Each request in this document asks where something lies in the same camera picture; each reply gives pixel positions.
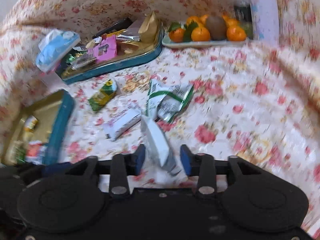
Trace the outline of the blue tin tray with snacks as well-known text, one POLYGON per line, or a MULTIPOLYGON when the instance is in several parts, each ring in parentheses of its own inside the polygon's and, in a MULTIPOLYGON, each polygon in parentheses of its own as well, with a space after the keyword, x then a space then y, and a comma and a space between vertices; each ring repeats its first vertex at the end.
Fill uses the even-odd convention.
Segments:
POLYGON ((67 64, 62 63, 56 73, 65 84, 70 85, 92 77, 146 64, 161 53, 163 36, 163 27, 159 25, 155 39, 151 43, 121 41, 118 43, 118 51, 122 53, 119 56, 101 63, 89 64, 79 70, 73 70, 67 64))

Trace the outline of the brown kiwi fruit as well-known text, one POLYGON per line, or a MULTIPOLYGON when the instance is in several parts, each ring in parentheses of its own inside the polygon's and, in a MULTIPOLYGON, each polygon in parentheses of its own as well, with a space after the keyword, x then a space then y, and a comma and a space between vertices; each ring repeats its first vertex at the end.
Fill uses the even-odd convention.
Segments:
POLYGON ((227 26, 225 20, 220 16, 209 16, 205 27, 209 30, 212 40, 226 40, 227 26))

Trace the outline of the white fruit plate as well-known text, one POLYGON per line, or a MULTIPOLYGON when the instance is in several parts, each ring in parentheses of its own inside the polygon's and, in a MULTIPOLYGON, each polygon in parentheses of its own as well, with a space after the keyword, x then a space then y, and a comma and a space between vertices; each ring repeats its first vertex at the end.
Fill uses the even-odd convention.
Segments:
POLYGON ((173 42, 168 34, 165 34, 162 40, 162 45, 171 49, 184 49, 184 48, 208 48, 208 47, 218 47, 218 46, 242 46, 250 39, 244 41, 207 41, 207 42, 173 42))

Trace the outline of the green yellow snack packet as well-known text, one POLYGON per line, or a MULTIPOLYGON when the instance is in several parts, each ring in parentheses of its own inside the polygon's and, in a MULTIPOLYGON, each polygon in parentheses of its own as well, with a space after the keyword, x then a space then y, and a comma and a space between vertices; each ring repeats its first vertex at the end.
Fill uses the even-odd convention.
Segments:
POLYGON ((117 83, 114 79, 108 79, 104 85, 94 93, 88 100, 92 111, 101 110, 110 100, 112 100, 117 92, 117 83))

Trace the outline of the beige paper snack bag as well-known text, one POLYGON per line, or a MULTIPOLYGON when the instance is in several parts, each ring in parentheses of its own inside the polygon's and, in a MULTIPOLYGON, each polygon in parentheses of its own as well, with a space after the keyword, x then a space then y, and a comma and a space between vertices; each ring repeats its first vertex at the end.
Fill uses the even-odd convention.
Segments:
POLYGON ((140 42, 151 43, 154 41, 158 30, 158 23, 159 20, 154 11, 145 17, 138 31, 140 42))

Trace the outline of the white long snack bar packet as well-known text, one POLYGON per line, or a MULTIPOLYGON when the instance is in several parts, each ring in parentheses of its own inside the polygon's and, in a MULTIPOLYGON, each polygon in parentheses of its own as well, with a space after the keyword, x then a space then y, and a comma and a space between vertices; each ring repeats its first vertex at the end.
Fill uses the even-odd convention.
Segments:
POLYGON ((181 169, 178 167, 174 152, 162 129, 150 117, 142 115, 141 132, 144 144, 151 161, 161 170, 176 176, 181 169))

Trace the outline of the mandarin orange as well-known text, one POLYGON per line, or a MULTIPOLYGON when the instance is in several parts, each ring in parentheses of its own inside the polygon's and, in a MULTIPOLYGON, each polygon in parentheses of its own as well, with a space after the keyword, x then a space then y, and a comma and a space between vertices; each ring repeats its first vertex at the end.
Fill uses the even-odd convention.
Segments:
POLYGON ((246 38, 246 32, 238 25, 231 26, 227 29, 227 39, 229 41, 240 42, 246 38))
POLYGON ((206 42, 210 39, 210 32, 205 27, 196 27, 191 33, 191 40, 194 42, 206 42))
POLYGON ((180 43, 183 42, 184 33, 185 29, 177 28, 169 32, 169 38, 172 42, 180 43))

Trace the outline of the red white wafer snack packet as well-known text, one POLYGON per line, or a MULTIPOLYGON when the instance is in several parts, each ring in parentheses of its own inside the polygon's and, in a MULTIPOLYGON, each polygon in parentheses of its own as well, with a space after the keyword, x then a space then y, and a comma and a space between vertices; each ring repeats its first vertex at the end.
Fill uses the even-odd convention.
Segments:
POLYGON ((28 144, 25 161, 36 165, 44 162, 46 155, 47 143, 41 141, 31 141, 28 144))

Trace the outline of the white small snack packet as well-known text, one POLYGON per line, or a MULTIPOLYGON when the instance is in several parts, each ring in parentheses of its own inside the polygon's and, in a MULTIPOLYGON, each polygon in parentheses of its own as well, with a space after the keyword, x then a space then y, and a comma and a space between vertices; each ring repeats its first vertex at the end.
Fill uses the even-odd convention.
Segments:
POLYGON ((128 108, 103 124, 107 139, 117 140, 124 132, 141 120, 141 110, 128 108))

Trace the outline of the empty blue gold tin tray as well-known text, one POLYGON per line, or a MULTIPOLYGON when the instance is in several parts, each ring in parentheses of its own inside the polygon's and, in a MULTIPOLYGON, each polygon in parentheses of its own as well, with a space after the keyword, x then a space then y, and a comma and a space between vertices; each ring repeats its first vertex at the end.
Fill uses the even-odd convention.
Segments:
POLYGON ((64 89, 61 89, 29 107, 20 110, 9 137, 1 152, 1 163, 16 165, 26 163, 25 155, 31 141, 47 143, 43 165, 58 162, 68 120, 75 106, 75 101, 64 89), (22 140, 23 126, 28 116, 38 119, 34 134, 29 141, 22 140))

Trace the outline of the blue tissue pack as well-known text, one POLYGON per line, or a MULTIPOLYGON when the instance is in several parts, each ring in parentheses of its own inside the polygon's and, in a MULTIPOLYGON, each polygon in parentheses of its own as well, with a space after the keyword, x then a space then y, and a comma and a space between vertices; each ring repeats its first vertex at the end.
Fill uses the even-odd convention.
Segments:
POLYGON ((51 30, 38 45, 40 52, 35 62, 39 70, 44 73, 54 71, 62 58, 66 56, 80 40, 80 35, 73 31, 51 30))

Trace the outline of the floral sofa cover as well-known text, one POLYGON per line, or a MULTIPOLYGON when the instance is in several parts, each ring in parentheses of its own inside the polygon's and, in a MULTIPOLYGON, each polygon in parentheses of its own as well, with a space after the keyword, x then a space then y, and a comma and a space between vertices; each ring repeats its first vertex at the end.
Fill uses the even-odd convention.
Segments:
MULTIPOLYGON (((76 111, 62 147, 63 161, 90 155, 110 159, 142 142, 136 126, 109 141, 102 125, 130 101, 145 107, 149 81, 190 83, 193 99, 172 124, 158 124, 175 152, 182 144, 216 159, 237 155, 300 187, 308 196, 303 228, 319 236, 319 0, 278 0, 280 47, 258 42, 240 47, 164 48, 139 67, 67 86, 76 111), (115 97, 94 112, 89 98, 108 79, 115 97)), ((59 89, 35 64, 40 41, 52 29, 88 41, 125 17, 154 11, 165 22, 193 15, 231 15, 229 0, 18 0, 1 20, 1 139, 23 105, 59 89)))

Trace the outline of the dark coffee can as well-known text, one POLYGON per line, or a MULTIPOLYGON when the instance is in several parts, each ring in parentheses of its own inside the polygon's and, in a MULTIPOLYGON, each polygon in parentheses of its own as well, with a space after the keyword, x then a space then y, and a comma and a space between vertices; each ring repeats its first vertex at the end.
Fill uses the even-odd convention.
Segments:
POLYGON ((245 30, 252 31, 252 14, 250 4, 236 4, 234 5, 234 12, 240 26, 245 30))

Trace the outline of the white green snack bag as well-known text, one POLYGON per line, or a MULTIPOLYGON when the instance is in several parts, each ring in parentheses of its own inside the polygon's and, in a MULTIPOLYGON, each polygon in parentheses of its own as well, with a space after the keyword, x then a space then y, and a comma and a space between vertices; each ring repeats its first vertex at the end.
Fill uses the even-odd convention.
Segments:
POLYGON ((156 79, 151 79, 146 101, 146 116, 152 120, 161 119, 172 123, 191 101, 193 91, 192 84, 166 86, 156 79))

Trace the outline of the pink snack packet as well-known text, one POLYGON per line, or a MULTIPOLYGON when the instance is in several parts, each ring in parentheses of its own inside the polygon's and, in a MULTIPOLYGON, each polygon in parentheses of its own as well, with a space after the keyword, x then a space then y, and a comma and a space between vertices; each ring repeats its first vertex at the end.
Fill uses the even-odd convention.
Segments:
POLYGON ((108 61, 117 56, 116 36, 112 35, 101 41, 100 44, 88 50, 88 55, 95 57, 96 63, 108 61))

